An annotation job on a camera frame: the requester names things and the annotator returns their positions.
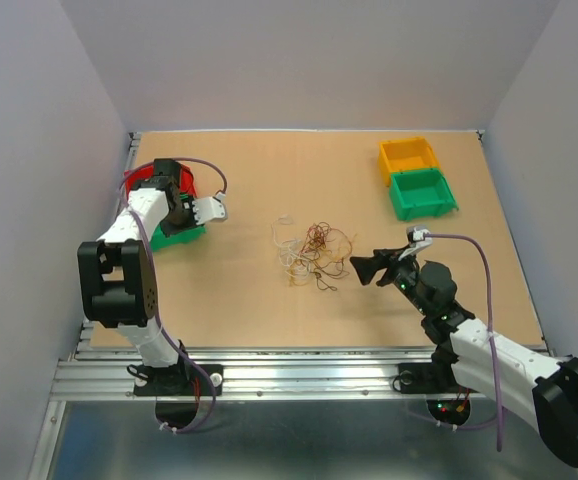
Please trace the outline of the red plastic bin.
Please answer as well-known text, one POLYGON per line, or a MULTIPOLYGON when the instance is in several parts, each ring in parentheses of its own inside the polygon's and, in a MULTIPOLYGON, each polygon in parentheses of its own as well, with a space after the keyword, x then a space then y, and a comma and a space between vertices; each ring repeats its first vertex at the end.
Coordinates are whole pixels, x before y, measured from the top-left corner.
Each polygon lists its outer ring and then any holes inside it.
MULTIPOLYGON (((140 181, 146 180, 152 176, 154 173, 153 164, 147 164, 140 166, 134 170, 127 170, 124 172, 124 191, 125 196, 129 195, 129 191, 140 181)), ((194 175, 192 171, 187 167, 182 165, 179 178, 180 192, 188 195, 196 195, 196 189, 194 185, 194 175)))

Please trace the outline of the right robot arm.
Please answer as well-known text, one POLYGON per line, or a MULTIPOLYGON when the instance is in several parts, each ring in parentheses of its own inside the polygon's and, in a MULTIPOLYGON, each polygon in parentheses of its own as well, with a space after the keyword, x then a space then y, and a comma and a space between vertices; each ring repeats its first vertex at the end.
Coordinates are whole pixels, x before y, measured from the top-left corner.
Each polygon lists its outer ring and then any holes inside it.
POLYGON ((393 285, 420 312, 436 346, 429 366, 435 387, 459 385, 487 396, 532 426, 559 460, 578 468, 578 357, 545 356, 489 330, 458 303, 449 268, 419 264, 407 248, 377 249, 350 263, 361 284, 393 285))

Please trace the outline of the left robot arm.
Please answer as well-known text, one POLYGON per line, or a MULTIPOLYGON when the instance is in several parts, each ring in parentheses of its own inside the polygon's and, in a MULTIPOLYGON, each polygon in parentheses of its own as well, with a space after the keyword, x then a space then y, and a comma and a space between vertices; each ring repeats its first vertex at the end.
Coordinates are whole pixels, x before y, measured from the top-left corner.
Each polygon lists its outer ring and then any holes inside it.
POLYGON ((125 201, 112 226, 77 250, 83 310, 88 320, 117 331, 142 358, 127 367, 137 396, 180 395, 192 389, 189 362, 173 347, 158 312, 151 240, 180 240, 199 228, 194 196, 186 193, 186 168, 174 159, 157 159, 128 173, 125 201))

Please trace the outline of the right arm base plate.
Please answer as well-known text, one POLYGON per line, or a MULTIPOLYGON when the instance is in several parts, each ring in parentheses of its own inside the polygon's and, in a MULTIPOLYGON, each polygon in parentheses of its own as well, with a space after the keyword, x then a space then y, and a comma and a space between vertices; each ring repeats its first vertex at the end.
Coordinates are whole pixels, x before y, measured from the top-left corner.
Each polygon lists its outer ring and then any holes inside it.
POLYGON ((431 362, 400 363, 392 389, 405 395, 464 392, 449 366, 431 362))

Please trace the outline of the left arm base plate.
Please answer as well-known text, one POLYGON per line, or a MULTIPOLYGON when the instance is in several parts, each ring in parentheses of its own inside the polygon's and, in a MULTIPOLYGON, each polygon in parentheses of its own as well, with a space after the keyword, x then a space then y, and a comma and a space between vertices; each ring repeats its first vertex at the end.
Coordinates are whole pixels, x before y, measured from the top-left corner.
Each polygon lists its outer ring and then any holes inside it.
POLYGON ((192 397, 200 393, 202 398, 210 398, 212 389, 220 396, 224 366, 200 364, 200 368, 208 375, 208 379, 194 367, 182 368, 180 365, 158 369, 129 365, 127 372, 134 379, 133 395, 137 397, 192 397))

